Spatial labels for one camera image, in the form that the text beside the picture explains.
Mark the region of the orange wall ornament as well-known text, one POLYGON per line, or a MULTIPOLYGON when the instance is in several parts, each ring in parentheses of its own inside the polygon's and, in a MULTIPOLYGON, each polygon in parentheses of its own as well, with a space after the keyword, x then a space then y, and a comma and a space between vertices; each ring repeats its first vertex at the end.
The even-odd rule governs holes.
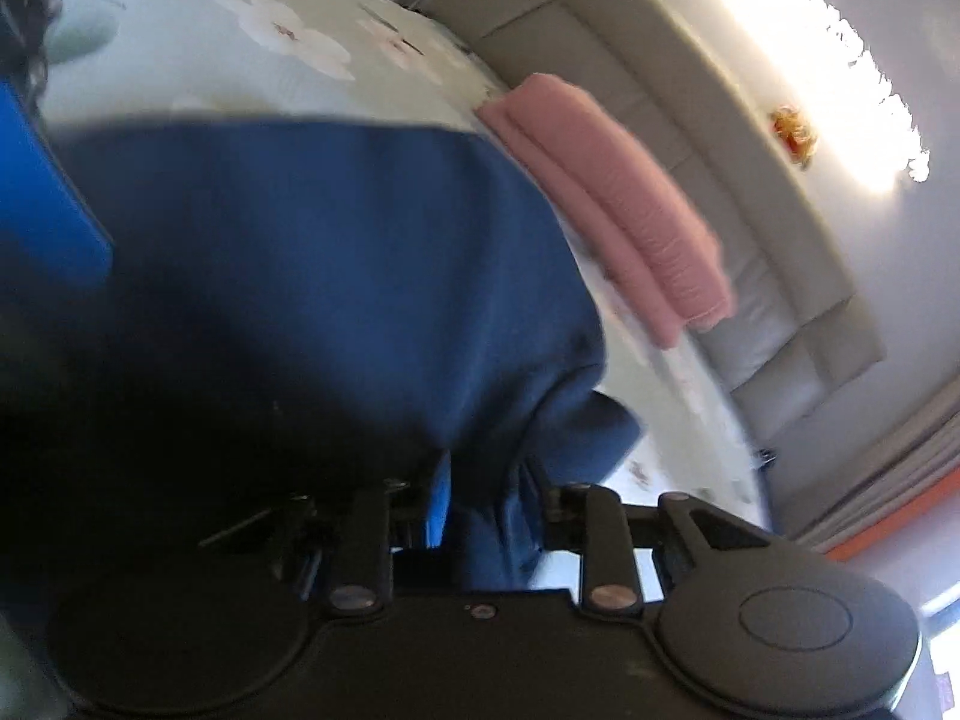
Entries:
POLYGON ((779 106, 768 114, 771 132, 788 151, 789 160, 800 169, 807 169, 818 148, 818 133, 802 110, 779 106))

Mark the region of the navy striped zip hoodie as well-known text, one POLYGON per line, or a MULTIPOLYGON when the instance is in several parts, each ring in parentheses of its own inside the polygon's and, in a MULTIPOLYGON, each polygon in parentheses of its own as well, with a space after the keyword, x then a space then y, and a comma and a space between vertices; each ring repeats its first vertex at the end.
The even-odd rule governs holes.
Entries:
POLYGON ((485 138, 125 122, 49 146, 112 242, 76 288, 2 232, 2 587, 275 500, 430 484, 444 580, 519 589, 517 468, 597 483, 640 437, 550 203, 485 138))

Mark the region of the folded pink blanket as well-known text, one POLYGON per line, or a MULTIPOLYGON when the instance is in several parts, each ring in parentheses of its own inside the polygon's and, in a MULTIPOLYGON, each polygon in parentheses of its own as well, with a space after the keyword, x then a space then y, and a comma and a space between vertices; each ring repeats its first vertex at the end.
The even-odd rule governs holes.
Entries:
POLYGON ((573 226, 659 348, 736 315, 713 229, 592 94, 534 73, 477 117, 573 226))

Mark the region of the beige curtain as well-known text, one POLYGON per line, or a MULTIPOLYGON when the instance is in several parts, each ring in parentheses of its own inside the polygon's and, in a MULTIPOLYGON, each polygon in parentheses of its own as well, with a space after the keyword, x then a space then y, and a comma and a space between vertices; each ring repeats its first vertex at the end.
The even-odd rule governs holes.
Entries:
POLYGON ((895 514, 958 468, 958 405, 914 415, 864 457, 866 466, 827 504, 818 504, 789 538, 830 551, 895 514))

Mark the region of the beige padded headboard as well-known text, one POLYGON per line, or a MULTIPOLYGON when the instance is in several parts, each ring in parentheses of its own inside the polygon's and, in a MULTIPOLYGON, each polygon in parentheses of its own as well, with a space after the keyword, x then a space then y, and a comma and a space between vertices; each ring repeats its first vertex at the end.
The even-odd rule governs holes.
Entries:
POLYGON ((428 0, 509 86, 551 73, 636 138, 716 232, 739 310, 704 354, 773 447, 884 357, 874 322, 760 119, 659 0, 428 0))

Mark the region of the floral green bedspread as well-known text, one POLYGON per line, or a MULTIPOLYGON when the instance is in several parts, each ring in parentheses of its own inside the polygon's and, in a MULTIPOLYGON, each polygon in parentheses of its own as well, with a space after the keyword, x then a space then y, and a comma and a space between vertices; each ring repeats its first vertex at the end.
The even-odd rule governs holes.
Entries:
MULTIPOLYGON (((477 127, 503 83, 466 44, 391 0, 64 0, 47 38, 44 119, 280 114, 477 127)), ((665 491, 768 518, 754 452, 692 337, 661 351, 586 244, 573 255, 604 324, 602 387, 643 422, 610 475, 628 502, 665 491)))

